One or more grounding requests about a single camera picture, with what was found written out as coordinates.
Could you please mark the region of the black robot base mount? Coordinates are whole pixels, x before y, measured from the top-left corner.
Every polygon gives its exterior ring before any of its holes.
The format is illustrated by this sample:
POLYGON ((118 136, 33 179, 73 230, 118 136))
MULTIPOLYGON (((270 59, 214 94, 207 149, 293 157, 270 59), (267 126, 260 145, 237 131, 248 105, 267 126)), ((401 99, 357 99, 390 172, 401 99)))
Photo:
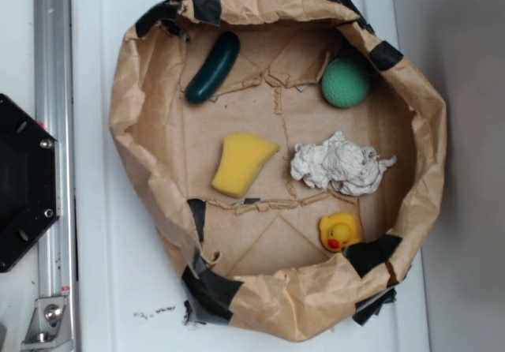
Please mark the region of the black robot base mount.
POLYGON ((58 142, 1 95, 1 272, 10 271, 59 218, 58 142))

